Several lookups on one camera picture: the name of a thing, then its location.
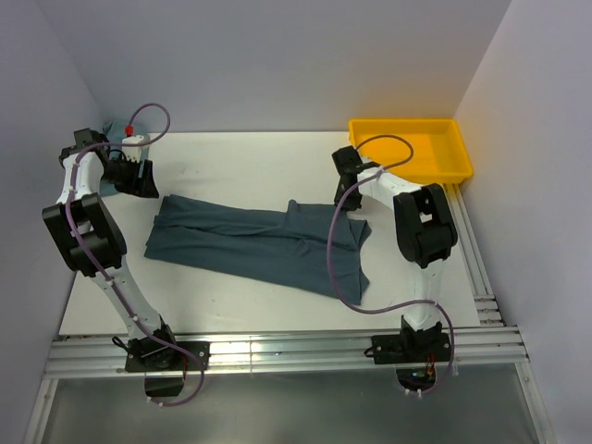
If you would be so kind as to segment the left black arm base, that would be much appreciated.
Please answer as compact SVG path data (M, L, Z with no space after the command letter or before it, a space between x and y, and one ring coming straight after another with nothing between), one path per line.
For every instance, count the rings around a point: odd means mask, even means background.
M198 363L186 354L149 338L134 339L128 345L125 372L144 374L147 396L172 401L183 390L187 372L206 370L210 356L210 343L207 341L182 341L178 346L195 355Z

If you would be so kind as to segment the dark teal t-shirt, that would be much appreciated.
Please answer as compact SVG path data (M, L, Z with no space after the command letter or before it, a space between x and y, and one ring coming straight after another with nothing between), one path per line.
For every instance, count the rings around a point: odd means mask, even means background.
M145 244L148 259L361 303L370 285L361 250L371 234L364 220L334 206L291 200L285 211L241 209L171 194Z

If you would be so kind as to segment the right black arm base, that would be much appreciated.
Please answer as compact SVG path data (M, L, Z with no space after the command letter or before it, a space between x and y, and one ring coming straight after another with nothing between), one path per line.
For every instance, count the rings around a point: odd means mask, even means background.
M399 384L404 390L423 394L438 383L437 364L446 364L449 375L454 346L446 332L414 332L404 328L397 334L374 335L364 351L375 365L394 365Z

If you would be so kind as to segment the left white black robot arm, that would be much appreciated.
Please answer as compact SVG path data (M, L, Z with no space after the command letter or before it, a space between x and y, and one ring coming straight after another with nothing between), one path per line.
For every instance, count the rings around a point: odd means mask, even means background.
M131 275L124 236L100 194L107 182L120 193L158 198L153 163L142 156L145 139L132 136L114 151L92 129L80 129L74 138L60 154L64 185L56 203L43 209L43 222L66 265L100 288L125 323L128 341L114 344L137 363L169 369L179 361L180 346Z

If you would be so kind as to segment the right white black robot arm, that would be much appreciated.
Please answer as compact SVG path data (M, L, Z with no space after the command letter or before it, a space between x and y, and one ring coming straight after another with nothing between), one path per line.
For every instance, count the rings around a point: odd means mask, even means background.
M420 185L402 179L374 161L365 162L352 146L338 149L332 160L339 174L333 233L341 211L356 211L369 197L394 215L396 241L402 257L412 264L411 299L403 302L401 352L418 361L428 354L442 330L438 298L441 275L458 241L448 200L438 184Z

